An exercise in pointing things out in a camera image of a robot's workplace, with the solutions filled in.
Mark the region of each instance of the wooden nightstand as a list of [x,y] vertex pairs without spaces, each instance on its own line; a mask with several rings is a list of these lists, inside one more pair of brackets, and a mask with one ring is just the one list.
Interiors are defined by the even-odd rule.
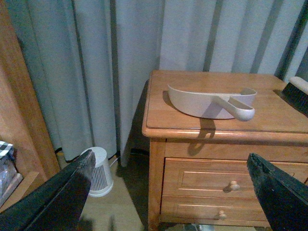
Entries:
[[[212,93],[255,89],[255,117],[183,114],[170,102],[168,84]],[[151,138],[149,230],[160,222],[269,226],[246,167],[249,153],[303,183],[308,179],[308,118],[280,97],[285,85],[272,75],[152,72],[142,127]]]

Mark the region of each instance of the black object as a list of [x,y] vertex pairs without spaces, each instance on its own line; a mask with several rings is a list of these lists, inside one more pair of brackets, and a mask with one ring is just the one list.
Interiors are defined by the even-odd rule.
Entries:
[[308,82],[300,77],[292,77],[282,94],[291,106],[308,116]]
[[95,155],[86,151],[24,199],[0,214],[0,231],[76,230],[86,202]]
[[308,187],[257,154],[247,167],[255,193],[274,231],[308,230]]

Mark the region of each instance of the checkered fabric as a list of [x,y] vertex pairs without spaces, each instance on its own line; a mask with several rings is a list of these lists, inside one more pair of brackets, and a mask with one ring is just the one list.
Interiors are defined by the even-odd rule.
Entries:
[[13,145],[7,142],[0,141],[0,159],[9,154],[10,157],[13,157],[14,148]]

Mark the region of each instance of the drawer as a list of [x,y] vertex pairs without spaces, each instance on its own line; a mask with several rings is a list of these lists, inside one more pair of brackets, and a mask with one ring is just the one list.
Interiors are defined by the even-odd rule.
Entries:
[[185,222],[197,220],[207,224],[231,224],[233,221],[267,224],[259,203],[244,198],[163,196],[161,218],[162,221],[184,218]]
[[268,161],[308,163],[308,147],[256,144],[206,143],[198,140],[168,139],[165,157],[246,160],[257,153]]
[[[308,164],[272,162],[301,182]],[[166,158],[163,195],[256,198],[246,161]]]

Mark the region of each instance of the heater grille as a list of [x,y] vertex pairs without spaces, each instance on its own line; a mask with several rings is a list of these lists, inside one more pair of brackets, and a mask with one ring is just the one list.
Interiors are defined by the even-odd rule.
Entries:
[[91,179],[91,189],[92,191],[99,191],[106,188],[107,180],[105,176],[105,171],[103,165],[95,168],[94,174]]

